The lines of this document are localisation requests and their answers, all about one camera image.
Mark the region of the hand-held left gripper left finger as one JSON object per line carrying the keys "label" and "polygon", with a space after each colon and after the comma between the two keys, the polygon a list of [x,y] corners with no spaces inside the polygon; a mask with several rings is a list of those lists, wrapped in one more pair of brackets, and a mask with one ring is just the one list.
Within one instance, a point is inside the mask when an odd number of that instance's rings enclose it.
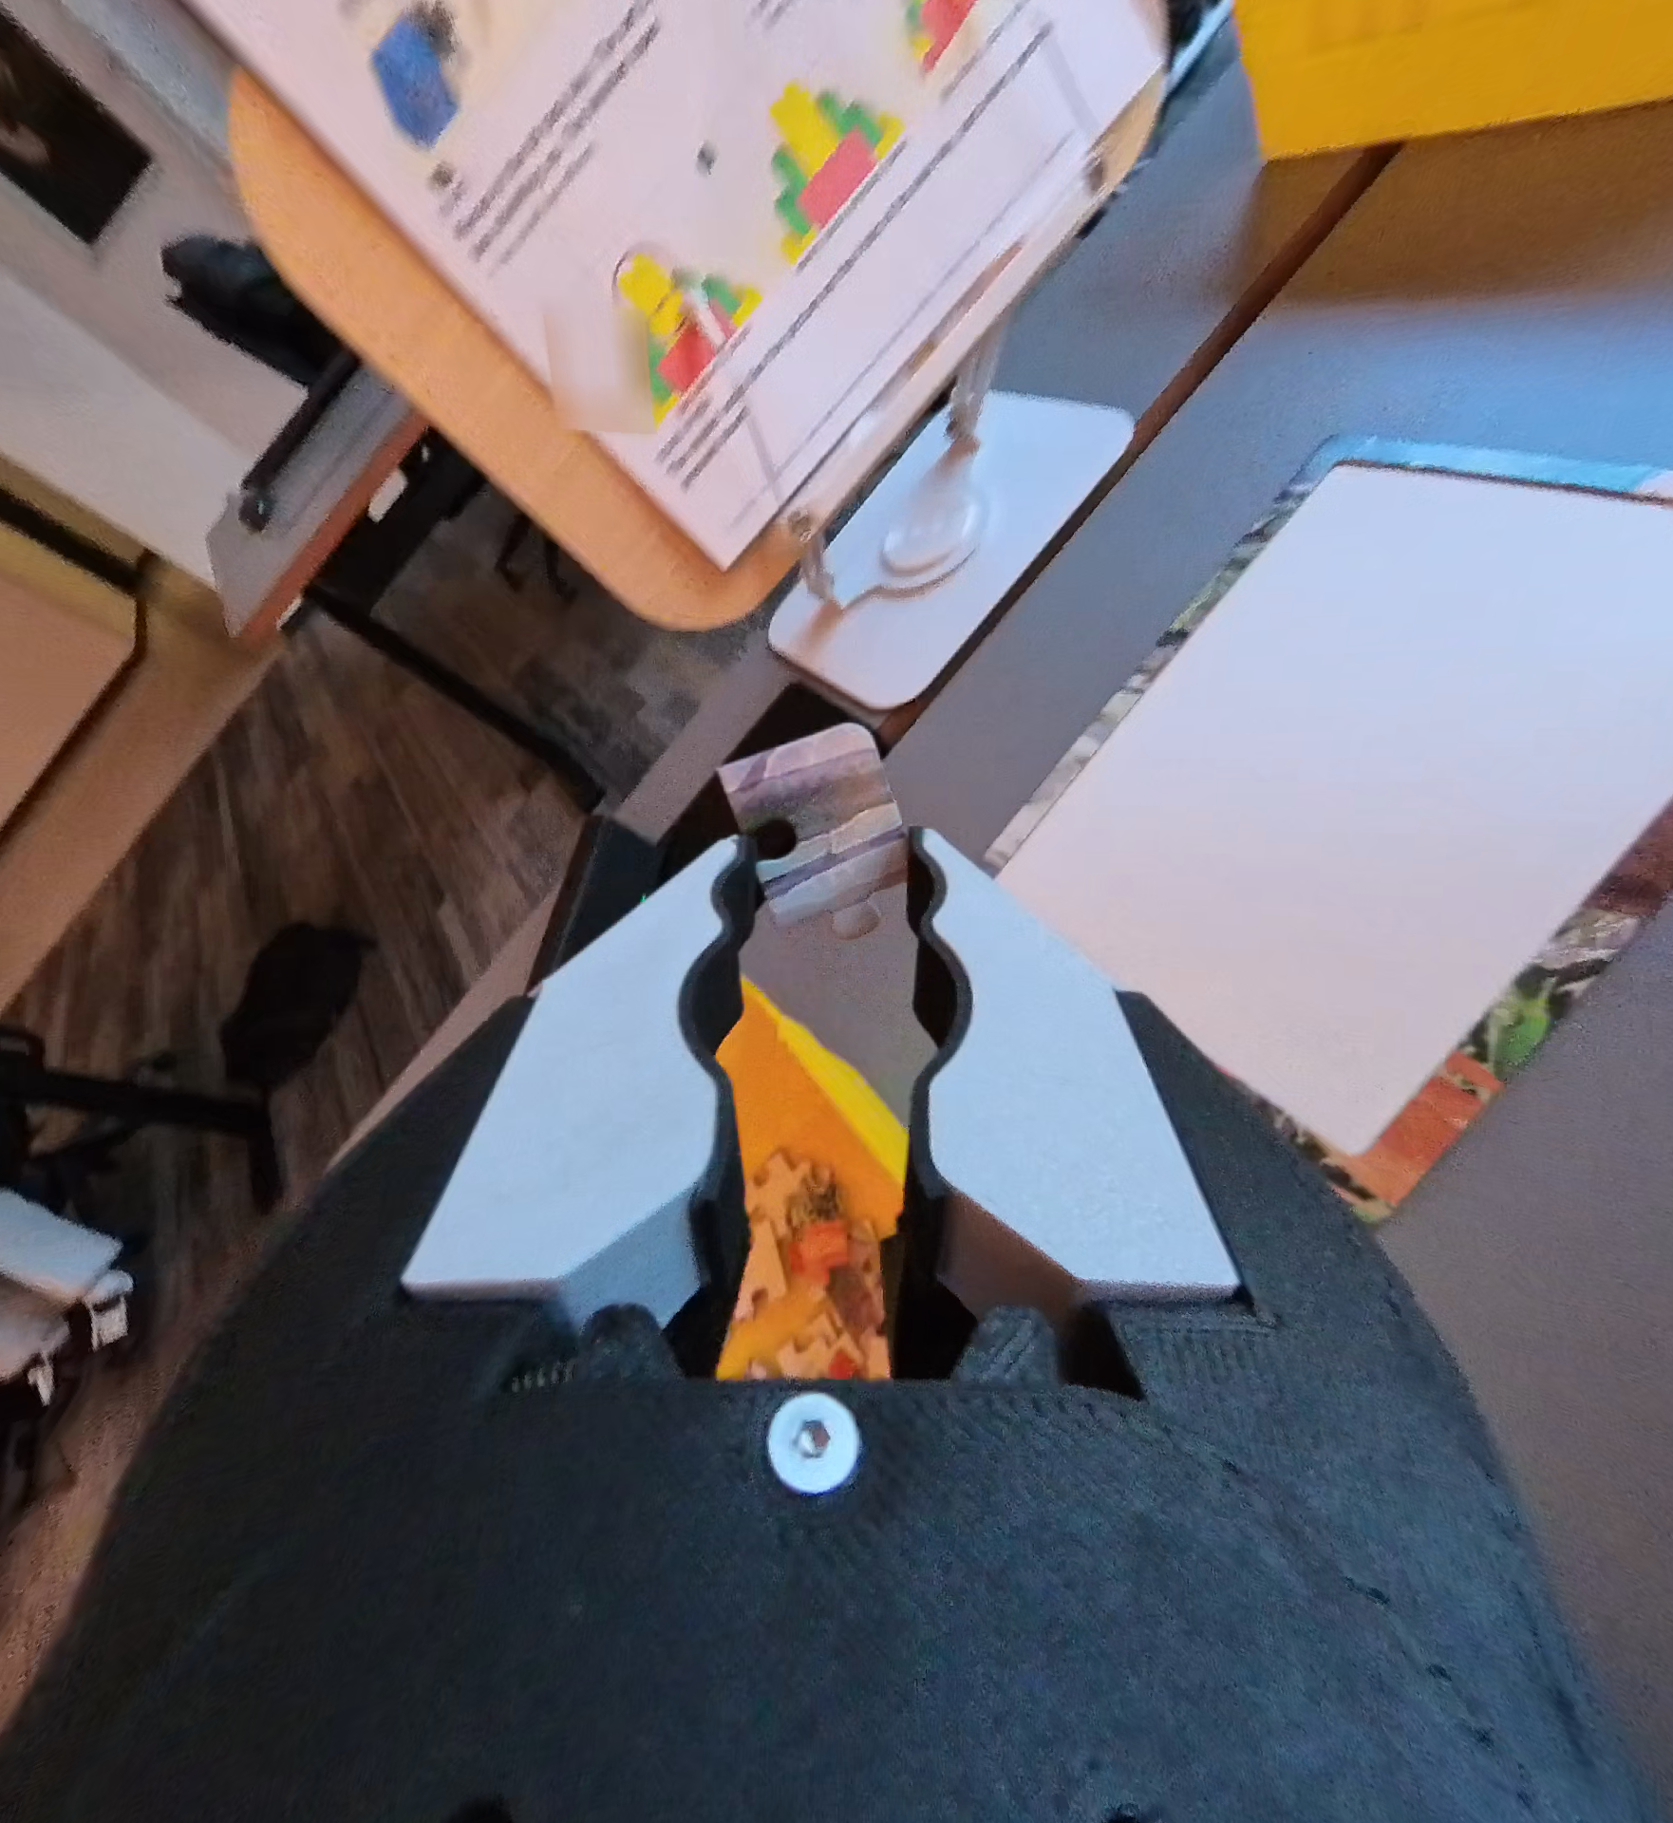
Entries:
{"label": "hand-held left gripper left finger", "polygon": [[505,1063],[409,1254],[415,1302],[520,1302],[581,1340],[642,1310],[711,1379],[750,1247],[732,1088],[757,877],[742,837],[673,873],[585,833]]}

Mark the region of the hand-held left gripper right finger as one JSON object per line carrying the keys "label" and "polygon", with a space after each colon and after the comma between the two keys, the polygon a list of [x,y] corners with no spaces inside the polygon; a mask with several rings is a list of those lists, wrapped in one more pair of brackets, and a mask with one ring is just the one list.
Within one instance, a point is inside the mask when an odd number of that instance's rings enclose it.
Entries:
{"label": "hand-held left gripper right finger", "polygon": [[895,1373],[945,1379],[995,1310],[1065,1350],[1106,1310],[1222,1310],[1242,1279],[1111,980],[930,829],[908,835],[912,1084]]}

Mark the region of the yellow bin with puzzle pieces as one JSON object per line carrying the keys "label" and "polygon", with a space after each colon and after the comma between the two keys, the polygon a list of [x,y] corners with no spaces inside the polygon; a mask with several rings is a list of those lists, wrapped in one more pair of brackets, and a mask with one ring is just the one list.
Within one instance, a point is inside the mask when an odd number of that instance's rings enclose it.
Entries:
{"label": "yellow bin with puzzle pieces", "polygon": [[893,1199],[895,1235],[908,1159],[905,1128],[866,1080],[809,1028],[753,984],[744,982],[740,990],[742,1013],[715,1059],[732,1088],[742,1206],[748,1174],[767,1155],[807,1151],[847,1168],[872,1166],[882,1197]]}

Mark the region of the pile of puzzle pieces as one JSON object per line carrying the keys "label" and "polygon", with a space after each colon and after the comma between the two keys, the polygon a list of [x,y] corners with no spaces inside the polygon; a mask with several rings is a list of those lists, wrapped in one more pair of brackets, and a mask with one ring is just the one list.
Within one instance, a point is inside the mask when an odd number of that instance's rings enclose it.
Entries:
{"label": "pile of puzzle pieces", "polygon": [[884,1243],[895,1205],[872,1166],[778,1149],[748,1174],[750,1245],[717,1379],[889,1379]]}

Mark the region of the lavender stone-pattern puzzle piece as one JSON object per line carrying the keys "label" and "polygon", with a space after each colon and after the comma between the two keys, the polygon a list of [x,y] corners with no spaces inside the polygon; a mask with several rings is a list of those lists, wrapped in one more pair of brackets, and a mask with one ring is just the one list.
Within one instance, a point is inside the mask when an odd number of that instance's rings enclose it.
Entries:
{"label": "lavender stone-pattern puzzle piece", "polygon": [[778,925],[826,923],[842,940],[878,929],[882,894],[907,881],[908,839],[866,728],[778,743],[715,779]]}

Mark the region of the puzzle frame board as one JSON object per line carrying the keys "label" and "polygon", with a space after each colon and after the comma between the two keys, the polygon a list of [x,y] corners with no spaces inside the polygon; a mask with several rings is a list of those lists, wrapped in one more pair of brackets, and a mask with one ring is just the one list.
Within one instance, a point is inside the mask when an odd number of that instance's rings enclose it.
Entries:
{"label": "puzzle frame board", "polygon": [[1673,469],[1324,444],[985,867],[1389,1218],[1673,900]]}

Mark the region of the grey desk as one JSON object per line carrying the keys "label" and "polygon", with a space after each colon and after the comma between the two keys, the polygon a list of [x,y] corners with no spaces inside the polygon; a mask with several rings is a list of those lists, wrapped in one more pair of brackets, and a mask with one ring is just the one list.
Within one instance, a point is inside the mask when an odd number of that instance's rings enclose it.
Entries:
{"label": "grey desk", "polygon": [[[1395,153],[889,749],[983,856],[1303,462],[1391,437],[1673,467],[1673,136]],[[1673,902],[1383,1229],[1673,1817]]]}
{"label": "grey desk", "polygon": [[887,712],[845,703],[893,749],[995,642],[1102,502],[1309,262],[1397,144],[1265,163],[1238,61],[1167,103],[1154,146],[1012,316],[997,372],[1020,395],[1113,406],[1134,427],[935,682]]}

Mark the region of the beige cabinet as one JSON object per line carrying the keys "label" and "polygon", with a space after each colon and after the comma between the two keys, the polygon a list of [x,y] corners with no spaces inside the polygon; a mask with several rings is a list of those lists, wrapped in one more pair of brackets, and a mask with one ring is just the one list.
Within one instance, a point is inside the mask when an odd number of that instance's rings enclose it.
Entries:
{"label": "beige cabinet", "polygon": [[206,536],[298,387],[162,264],[239,228],[187,134],[0,29],[0,1005],[262,670]]}

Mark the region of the printed instruction sheet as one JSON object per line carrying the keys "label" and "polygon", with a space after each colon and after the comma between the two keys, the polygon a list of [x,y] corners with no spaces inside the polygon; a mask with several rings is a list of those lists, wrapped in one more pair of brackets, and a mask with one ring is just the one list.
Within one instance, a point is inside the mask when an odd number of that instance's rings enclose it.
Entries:
{"label": "printed instruction sheet", "polygon": [[943,383],[1169,65],[1163,4],[193,10],[721,571]]}

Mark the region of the empty yellow bin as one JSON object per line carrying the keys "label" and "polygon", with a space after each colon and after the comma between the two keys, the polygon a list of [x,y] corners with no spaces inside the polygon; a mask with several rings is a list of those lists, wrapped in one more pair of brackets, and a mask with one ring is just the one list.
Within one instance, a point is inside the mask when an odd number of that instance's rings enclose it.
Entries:
{"label": "empty yellow bin", "polygon": [[1673,102],[1673,2],[1234,2],[1272,161]]}

